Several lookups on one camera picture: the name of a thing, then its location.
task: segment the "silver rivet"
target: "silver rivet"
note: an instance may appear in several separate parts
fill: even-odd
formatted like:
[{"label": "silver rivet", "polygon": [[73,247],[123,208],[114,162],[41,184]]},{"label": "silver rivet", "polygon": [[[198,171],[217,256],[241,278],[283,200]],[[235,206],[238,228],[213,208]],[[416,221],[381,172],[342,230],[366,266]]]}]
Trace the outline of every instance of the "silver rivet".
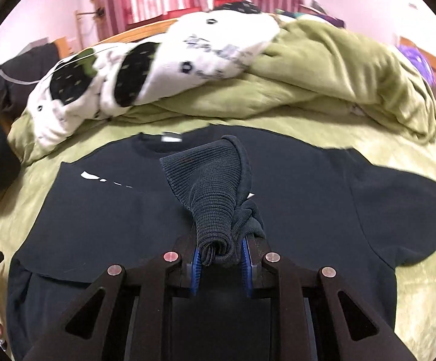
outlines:
[{"label": "silver rivet", "polygon": [[179,255],[174,251],[167,252],[163,255],[163,259],[166,260],[166,262],[174,262],[178,257]]},{"label": "silver rivet", "polygon": [[123,269],[121,269],[120,265],[112,265],[108,267],[109,275],[118,275],[121,274],[121,271],[123,271]]},{"label": "silver rivet", "polygon": [[272,263],[278,262],[280,260],[280,255],[278,255],[276,252],[269,252],[267,255],[265,255],[265,259]]},{"label": "silver rivet", "polygon": [[333,278],[336,276],[337,272],[335,271],[335,269],[333,267],[324,267],[322,269],[322,274],[328,278]]}]

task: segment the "black t-shirt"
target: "black t-shirt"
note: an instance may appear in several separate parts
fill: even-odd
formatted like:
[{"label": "black t-shirt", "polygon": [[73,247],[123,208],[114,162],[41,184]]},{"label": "black t-shirt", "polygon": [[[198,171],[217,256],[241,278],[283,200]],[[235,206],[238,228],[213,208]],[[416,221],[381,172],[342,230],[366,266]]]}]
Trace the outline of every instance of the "black t-shirt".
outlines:
[{"label": "black t-shirt", "polygon": [[[192,218],[169,188],[159,159],[226,134],[238,137],[248,153],[252,199],[270,247],[308,269],[334,267],[394,326],[394,269],[436,250],[436,182],[374,166],[354,149],[322,149],[264,130],[213,125],[185,133],[182,142],[139,134],[109,143],[72,164],[61,164],[11,263],[8,332],[17,360],[110,264],[136,266],[170,250],[179,235],[190,231]],[[204,281],[212,288],[210,282]],[[237,342],[238,336],[235,347],[242,344],[247,349],[238,358],[260,359],[266,352],[269,322],[262,316],[267,302],[255,300],[244,307],[240,301],[238,307],[224,301],[218,290],[213,292],[204,296],[206,303],[196,301],[197,308],[207,308],[208,316],[242,316],[245,323],[219,330],[223,337],[209,346]],[[181,311],[190,308],[182,305]],[[177,324],[190,329],[189,322],[199,313],[192,316],[178,310],[177,315],[181,316]],[[250,325],[249,319],[256,324]],[[200,332],[218,335],[210,330]],[[179,335],[178,339],[188,340]],[[228,347],[232,358],[235,347]],[[220,346],[212,359],[226,352]],[[176,359],[191,355],[188,350]]]}]

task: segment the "bed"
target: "bed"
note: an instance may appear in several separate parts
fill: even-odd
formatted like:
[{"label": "bed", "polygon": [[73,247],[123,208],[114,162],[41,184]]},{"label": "bed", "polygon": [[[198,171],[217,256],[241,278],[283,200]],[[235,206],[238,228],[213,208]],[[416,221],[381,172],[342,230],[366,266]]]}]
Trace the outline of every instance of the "bed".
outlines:
[{"label": "bed", "polygon": [[[129,30],[102,44],[135,42],[166,32],[175,21],[170,19]],[[310,24],[310,31],[316,26],[323,25]],[[285,83],[285,79],[271,73],[263,79],[260,72],[272,70],[268,63],[262,60],[261,66],[254,63],[238,78],[208,83],[201,89],[176,95],[174,103],[169,99],[161,100],[161,103],[133,107],[112,121],[85,121],[52,151],[42,151],[36,145],[29,113],[17,120],[8,137],[23,168],[19,178],[0,196],[0,250],[5,255],[4,264],[0,266],[0,313],[4,326],[10,258],[24,242],[60,163],[78,160],[108,142],[140,132],[183,133],[209,124],[242,125],[295,137],[318,147],[355,148],[373,164],[410,171],[436,181],[436,142],[431,141],[429,135],[423,131],[411,135],[410,129],[398,128],[385,117],[378,123],[380,113],[371,118],[356,112],[354,102],[342,104],[339,101],[340,107],[335,107],[331,94],[322,94],[320,102],[295,104],[294,98],[304,96],[304,93],[298,93],[290,83]],[[233,89],[245,82],[249,85],[247,91],[257,88],[255,92],[247,92],[251,94],[249,96],[244,93],[234,96]],[[265,85],[273,86],[273,90],[265,90]],[[244,105],[225,107],[229,103],[220,103],[219,95],[236,98]],[[259,104],[255,103],[256,97],[260,98]],[[434,125],[433,115],[422,122],[429,127]],[[395,332],[419,361],[433,360],[436,357],[436,252],[420,264],[398,268],[396,276]]]}]

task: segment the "shirt sleeve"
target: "shirt sleeve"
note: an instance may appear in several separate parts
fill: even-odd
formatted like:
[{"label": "shirt sleeve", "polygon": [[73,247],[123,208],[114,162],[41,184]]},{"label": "shirt sleeve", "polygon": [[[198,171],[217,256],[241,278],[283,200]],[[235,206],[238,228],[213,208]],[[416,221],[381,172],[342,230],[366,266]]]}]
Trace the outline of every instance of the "shirt sleeve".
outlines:
[{"label": "shirt sleeve", "polygon": [[436,182],[347,151],[347,182],[372,249],[393,269],[436,250]]}]

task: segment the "ribbed fabric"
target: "ribbed fabric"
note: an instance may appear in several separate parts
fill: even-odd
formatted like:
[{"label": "ribbed fabric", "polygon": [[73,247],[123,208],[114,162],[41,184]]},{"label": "ribbed fabric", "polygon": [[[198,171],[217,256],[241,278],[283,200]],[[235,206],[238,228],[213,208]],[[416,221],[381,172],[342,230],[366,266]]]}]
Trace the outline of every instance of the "ribbed fabric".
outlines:
[{"label": "ribbed fabric", "polygon": [[265,236],[258,208],[248,200],[251,168],[238,138],[223,136],[163,157],[161,166],[174,195],[193,215],[205,266],[237,264],[243,238]]}]

